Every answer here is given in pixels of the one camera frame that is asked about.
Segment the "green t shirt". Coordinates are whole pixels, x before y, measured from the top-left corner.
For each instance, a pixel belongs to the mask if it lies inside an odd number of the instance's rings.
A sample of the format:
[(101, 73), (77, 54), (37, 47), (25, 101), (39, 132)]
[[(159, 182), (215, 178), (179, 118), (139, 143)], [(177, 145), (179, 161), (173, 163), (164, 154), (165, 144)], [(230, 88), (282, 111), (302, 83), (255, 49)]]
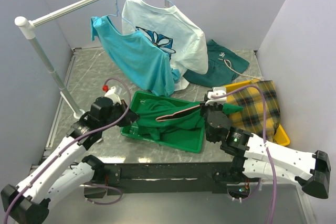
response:
[(162, 134), (177, 130), (194, 130), (204, 126), (204, 116), (210, 111), (220, 111), (225, 115), (243, 110), (243, 107), (232, 104), (212, 104), (192, 102), (186, 105), (175, 105), (168, 100), (146, 99), (136, 114), (139, 119), (138, 134), (159, 140)]

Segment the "pink wire hanger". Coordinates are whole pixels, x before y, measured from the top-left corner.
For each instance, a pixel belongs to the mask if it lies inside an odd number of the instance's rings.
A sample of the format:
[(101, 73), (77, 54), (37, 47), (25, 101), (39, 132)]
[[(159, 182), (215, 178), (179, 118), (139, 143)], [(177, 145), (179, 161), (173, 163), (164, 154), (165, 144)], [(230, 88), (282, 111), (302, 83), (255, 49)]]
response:
[(195, 105), (192, 106), (190, 108), (186, 108), (183, 110), (179, 110), (177, 112), (174, 112), (172, 114), (168, 114), (168, 115), (162, 115), (157, 117), (155, 120), (157, 122), (164, 122), (164, 121), (170, 121), (170, 120), (175, 120), (175, 119), (179, 119), (182, 118), (184, 116), (190, 115), (192, 113), (194, 113), (195, 111), (197, 111), (201, 106), (200, 105)]

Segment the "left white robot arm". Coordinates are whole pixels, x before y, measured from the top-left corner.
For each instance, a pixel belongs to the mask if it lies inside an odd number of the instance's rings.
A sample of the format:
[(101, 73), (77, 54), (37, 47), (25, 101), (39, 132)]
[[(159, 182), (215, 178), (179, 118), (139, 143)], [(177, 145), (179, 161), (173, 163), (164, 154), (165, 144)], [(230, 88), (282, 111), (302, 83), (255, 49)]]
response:
[(75, 122), (58, 147), (28, 177), (16, 186), (1, 191), (5, 217), (17, 223), (43, 223), (50, 209), (82, 184), (104, 187), (108, 181), (106, 165), (88, 155), (74, 168), (69, 167), (102, 138), (103, 131), (113, 126), (129, 126), (139, 119), (124, 100), (99, 97)]

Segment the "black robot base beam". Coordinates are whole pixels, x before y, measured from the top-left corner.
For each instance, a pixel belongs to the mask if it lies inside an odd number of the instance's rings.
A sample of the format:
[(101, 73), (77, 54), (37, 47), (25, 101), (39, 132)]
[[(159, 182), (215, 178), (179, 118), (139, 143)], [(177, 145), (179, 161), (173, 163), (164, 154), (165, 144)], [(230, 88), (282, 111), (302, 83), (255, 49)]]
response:
[(247, 178), (242, 164), (208, 163), (104, 163), (93, 155), (82, 159), (93, 168), (93, 184), (107, 185), (133, 193), (226, 193), (228, 185), (257, 182)]

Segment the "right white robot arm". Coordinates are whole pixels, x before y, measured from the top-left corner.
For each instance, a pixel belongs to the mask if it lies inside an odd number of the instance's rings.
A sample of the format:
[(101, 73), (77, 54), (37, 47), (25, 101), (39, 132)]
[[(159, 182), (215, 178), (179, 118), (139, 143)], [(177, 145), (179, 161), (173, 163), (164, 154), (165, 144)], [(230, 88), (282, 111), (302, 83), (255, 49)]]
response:
[(326, 152), (302, 152), (264, 141), (254, 133), (234, 127), (223, 106), (216, 103), (202, 102), (200, 114), (204, 118), (206, 140), (219, 142), (220, 149), (233, 156), (229, 172), (233, 180), (275, 179), (300, 186), (309, 196), (329, 197), (331, 165)]

